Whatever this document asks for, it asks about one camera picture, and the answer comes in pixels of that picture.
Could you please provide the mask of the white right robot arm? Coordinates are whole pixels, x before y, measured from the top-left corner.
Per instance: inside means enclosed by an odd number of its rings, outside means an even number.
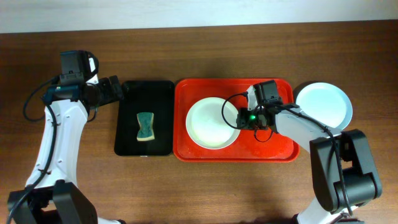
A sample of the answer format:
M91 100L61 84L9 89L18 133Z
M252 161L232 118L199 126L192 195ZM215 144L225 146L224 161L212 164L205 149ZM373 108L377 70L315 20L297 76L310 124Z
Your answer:
M309 152L315 198L294 223L337 223L382 194L382 184L365 134L331 128L293 103L241 108L241 129L270 129Z

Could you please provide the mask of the light blue plate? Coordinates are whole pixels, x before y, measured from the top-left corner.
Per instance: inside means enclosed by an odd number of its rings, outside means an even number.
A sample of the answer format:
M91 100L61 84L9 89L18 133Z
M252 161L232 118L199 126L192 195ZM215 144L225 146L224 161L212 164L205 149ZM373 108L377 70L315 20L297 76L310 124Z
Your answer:
M337 129L345 129L353 117L348 95L330 83L307 82L295 89L295 103L317 121Z

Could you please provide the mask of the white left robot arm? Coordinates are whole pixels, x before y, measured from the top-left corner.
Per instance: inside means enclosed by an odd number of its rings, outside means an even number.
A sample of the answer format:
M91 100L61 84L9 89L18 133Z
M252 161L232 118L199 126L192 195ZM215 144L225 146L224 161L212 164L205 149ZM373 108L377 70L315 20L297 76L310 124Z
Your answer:
M7 222L109 223L77 186L80 139L90 110L119 101L123 92L116 76L44 83L44 133L35 166L25 187L9 194Z

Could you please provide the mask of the green and yellow sponge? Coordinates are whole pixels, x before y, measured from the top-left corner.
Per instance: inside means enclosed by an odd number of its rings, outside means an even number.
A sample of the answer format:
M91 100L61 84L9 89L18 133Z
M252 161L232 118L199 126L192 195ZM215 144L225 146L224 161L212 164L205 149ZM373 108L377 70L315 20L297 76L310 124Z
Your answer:
M139 124L139 130L137 133L138 141L151 141L155 139L153 122L154 113L141 112L137 114L137 121Z

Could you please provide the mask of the white plate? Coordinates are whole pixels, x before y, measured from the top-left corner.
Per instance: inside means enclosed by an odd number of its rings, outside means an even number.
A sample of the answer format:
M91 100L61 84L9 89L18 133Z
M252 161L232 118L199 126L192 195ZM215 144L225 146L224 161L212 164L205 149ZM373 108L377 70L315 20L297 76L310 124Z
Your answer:
M222 98L209 97L197 101L188 111L185 127L191 140L205 149L222 149L237 140L238 110Z

